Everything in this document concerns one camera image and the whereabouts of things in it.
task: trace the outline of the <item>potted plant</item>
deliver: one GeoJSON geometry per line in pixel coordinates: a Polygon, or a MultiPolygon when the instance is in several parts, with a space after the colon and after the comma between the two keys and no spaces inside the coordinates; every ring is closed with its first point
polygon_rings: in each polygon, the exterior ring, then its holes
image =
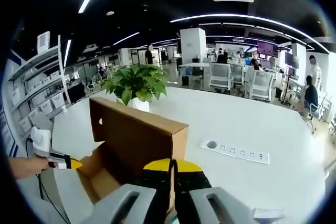
{"type": "Polygon", "coordinates": [[[165,72],[151,65],[120,67],[101,82],[102,88],[114,93],[120,102],[128,105],[132,101],[134,108],[143,111],[149,111],[153,97],[166,95],[166,84],[165,72]]]}

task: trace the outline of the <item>power strip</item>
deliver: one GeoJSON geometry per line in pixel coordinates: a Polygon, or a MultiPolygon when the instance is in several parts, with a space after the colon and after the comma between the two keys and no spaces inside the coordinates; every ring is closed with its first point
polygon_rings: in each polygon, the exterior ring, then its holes
{"type": "Polygon", "coordinates": [[[269,164],[269,153],[257,152],[248,150],[245,148],[239,148],[237,146],[228,145],[221,143],[210,138],[205,138],[200,145],[201,148],[207,149],[209,151],[218,152],[227,156],[237,157],[244,160],[269,164]]]}

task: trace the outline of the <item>green leaves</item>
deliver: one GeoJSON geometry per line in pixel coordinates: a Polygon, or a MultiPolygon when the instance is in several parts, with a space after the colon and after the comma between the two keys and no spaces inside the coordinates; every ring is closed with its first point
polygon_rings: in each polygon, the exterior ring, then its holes
{"type": "Polygon", "coordinates": [[[106,92],[114,93],[125,105],[135,97],[148,102],[153,96],[159,99],[161,93],[166,95],[166,85],[165,72],[149,65],[120,67],[101,83],[106,92]]]}

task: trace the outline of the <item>white flower pot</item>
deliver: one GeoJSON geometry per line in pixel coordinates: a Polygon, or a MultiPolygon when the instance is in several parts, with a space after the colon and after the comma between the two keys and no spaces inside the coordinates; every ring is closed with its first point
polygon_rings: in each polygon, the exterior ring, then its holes
{"type": "Polygon", "coordinates": [[[133,98],[130,102],[129,105],[135,109],[142,110],[145,112],[149,112],[149,103],[141,101],[139,98],[133,98]]]}

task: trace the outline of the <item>ceiling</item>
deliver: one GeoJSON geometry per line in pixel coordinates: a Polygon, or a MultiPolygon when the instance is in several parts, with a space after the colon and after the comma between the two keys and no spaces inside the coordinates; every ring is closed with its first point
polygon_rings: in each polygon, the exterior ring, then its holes
{"type": "MultiPolygon", "coordinates": [[[[244,2],[214,2],[212,0],[91,0],[86,10],[78,14],[83,0],[34,0],[30,3],[24,29],[14,43],[14,49],[24,58],[36,54],[37,35],[50,31],[51,45],[61,34],[66,44],[72,40],[68,64],[77,61],[88,44],[97,44],[97,51],[113,52],[122,47],[140,47],[148,43],[177,38],[180,29],[200,27],[207,35],[229,35],[260,38],[275,43],[291,41],[284,35],[244,25],[200,25],[204,23],[240,23],[266,27],[298,39],[305,37],[281,26],[260,20],[237,17],[205,17],[170,23],[171,20],[203,14],[244,14],[277,20],[310,35],[332,36],[332,23],[322,9],[331,11],[326,0],[255,0],[244,2]],[[114,15],[106,16],[109,11],[114,15]],[[117,41],[140,32],[115,46],[117,41]]],[[[213,43],[223,38],[209,37],[213,43]]]]}

